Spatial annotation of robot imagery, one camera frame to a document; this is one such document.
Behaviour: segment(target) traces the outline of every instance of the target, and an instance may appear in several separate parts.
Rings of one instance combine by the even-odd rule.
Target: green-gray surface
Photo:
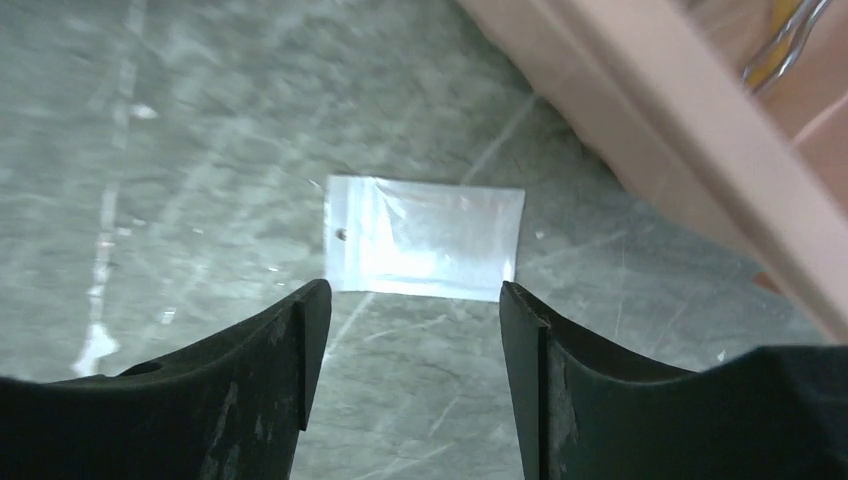
[[[76,375],[92,323],[115,374],[320,277],[330,173],[525,188],[517,280],[657,359],[819,341],[449,0],[7,0],[0,108],[5,375]],[[520,478],[496,305],[338,294],[333,322],[294,478]]]

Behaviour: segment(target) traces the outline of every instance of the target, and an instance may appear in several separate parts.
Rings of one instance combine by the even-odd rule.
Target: clear plastic bag
[[[524,191],[332,176],[326,278],[335,291],[496,302],[515,277]]]

